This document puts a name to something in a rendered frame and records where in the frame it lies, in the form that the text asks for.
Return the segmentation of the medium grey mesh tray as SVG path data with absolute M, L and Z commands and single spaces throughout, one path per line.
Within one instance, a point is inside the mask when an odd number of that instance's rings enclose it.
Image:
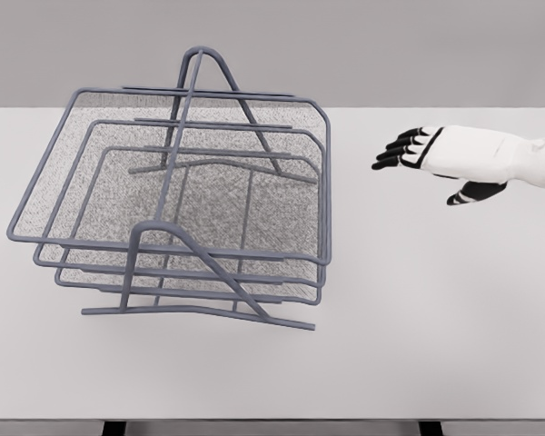
M 134 285 L 223 292 L 199 246 L 249 293 L 311 299 L 328 259 L 325 136 L 288 125 L 192 123 L 168 136 L 156 120 L 97 123 L 45 180 L 36 261 L 76 285 L 122 283 L 141 222 Z

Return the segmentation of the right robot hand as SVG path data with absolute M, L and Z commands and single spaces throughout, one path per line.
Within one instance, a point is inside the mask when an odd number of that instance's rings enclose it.
M 463 179 L 446 201 L 449 206 L 477 203 L 502 193 L 511 179 L 515 136 L 459 125 L 407 130 L 385 146 L 372 170 L 405 167 L 436 177 Z

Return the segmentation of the large grey mesh tray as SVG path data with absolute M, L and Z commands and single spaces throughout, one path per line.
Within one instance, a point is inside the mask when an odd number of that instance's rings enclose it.
M 307 273 L 331 259 L 331 124 L 282 94 L 77 91 L 8 226 L 40 262 Z

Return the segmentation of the small grey mesh tray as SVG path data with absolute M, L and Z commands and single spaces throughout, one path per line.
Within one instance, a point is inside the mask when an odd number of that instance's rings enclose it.
M 281 166 L 287 167 L 287 171 L 290 173 L 300 173 L 302 175 L 315 176 L 311 171 L 311 167 L 306 163 L 298 162 L 296 160 L 280 161 Z M 227 169 L 230 175 L 224 175 L 223 169 Z M 231 211 L 228 212 L 231 216 L 226 217 L 225 213 L 217 213 L 223 218 L 224 225 L 232 224 L 228 234 L 222 235 L 221 229 L 218 227 L 223 226 L 217 224 L 216 220 L 211 223 L 211 219 L 207 216 L 200 217 L 200 224 L 193 223 L 193 216 L 198 213 L 198 207 L 200 201 L 194 200 L 194 197 L 202 195 L 202 188 L 200 183 L 211 172 L 207 166 L 200 166 L 192 168 L 189 174 L 189 180 L 185 188 L 185 198 L 183 200 L 183 207 L 181 210 L 182 226 L 190 226 L 190 233 L 194 237 L 198 238 L 202 243 L 206 245 L 227 248 L 239 248 L 240 236 L 242 234 L 242 221 L 243 221 L 243 209 L 244 200 L 240 200 L 238 193 L 234 193 L 236 189 L 238 191 L 245 191 L 248 172 L 238 168 L 224 167 L 223 169 L 216 170 L 220 173 L 221 177 L 214 177 L 215 186 L 212 194 L 205 195 L 205 200 L 208 202 L 214 201 L 216 207 L 221 206 L 223 203 L 228 203 L 231 207 Z M 168 222 L 173 220 L 173 216 L 178 203 L 178 191 L 182 183 L 184 169 L 178 169 L 176 167 L 173 178 L 172 186 L 170 189 L 171 194 L 168 194 L 167 204 L 163 211 L 163 219 Z M 314 241 L 306 242 L 306 237 L 314 238 L 316 229 L 314 229 L 315 223 L 311 223 L 309 220 L 314 220 L 313 215 L 317 212 L 316 204 L 311 208 L 306 207 L 307 204 L 303 204 L 301 211 L 296 211 L 296 199 L 287 198 L 285 195 L 278 195 L 277 198 L 266 198 L 269 195 L 264 193 L 264 186 L 269 184 L 273 180 L 273 176 L 269 174 L 256 174 L 254 177 L 254 184 L 256 189 L 253 192 L 253 200 L 255 205 L 251 207 L 251 222 L 249 223 L 249 242 L 247 242 L 246 248 L 264 248 L 268 249 L 282 248 L 289 252 L 308 252 L 309 255 L 316 254 Z M 306 193 L 302 193 L 303 198 L 313 196 L 314 201 L 317 200 L 317 193 L 314 186 L 308 184 L 294 183 L 292 188 L 305 188 Z M 157 244 L 168 245 L 170 236 L 165 233 L 149 232 L 142 240 L 145 244 Z M 61 256 L 61 266 L 58 268 L 55 274 L 55 280 L 59 285 L 67 287 L 80 287 L 87 289 L 96 289 L 100 292 L 109 293 L 121 293 L 121 286 L 123 284 L 123 276 L 119 273 L 120 268 L 123 269 L 126 260 L 126 252 L 124 251 L 96 251 L 83 248 L 66 248 Z M 164 257 L 154 254 L 143 254 L 138 259 L 138 266 L 145 269 L 162 269 Z M 190 257 L 173 257 L 170 259 L 170 267 L 172 270 L 191 270 L 201 271 L 205 270 L 201 262 L 197 259 Z M 289 276 L 302 276 L 305 279 L 315 280 L 316 268 L 314 265 L 300 263 L 298 261 L 288 261 L 285 265 L 280 263 L 271 263 L 264 266 L 264 263 L 259 266 L 244 266 L 243 271 L 247 273 L 267 273 L 269 270 L 272 274 L 281 275 L 281 271 L 284 270 L 283 275 Z M 142 287 L 154 287 L 158 284 L 158 277 L 145 277 L 135 276 L 134 285 Z M 266 286 L 260 284 L 244 284 L 243 285 L 250 293 L 265 293 L 277 294 L 282 296 L 297 296 L 301 299 L 314 300 L 315 290 L 304 286 L 302 284 L 286 283 L 282 286 Z M 221 282 L 193 282 L 190 280 L 178 280 L 168 279 L 165 281 L 164 288 L 176 288 L 176 289 L 197 289 L 203 291 L 224 291 L 230 292 L 231 290 Z

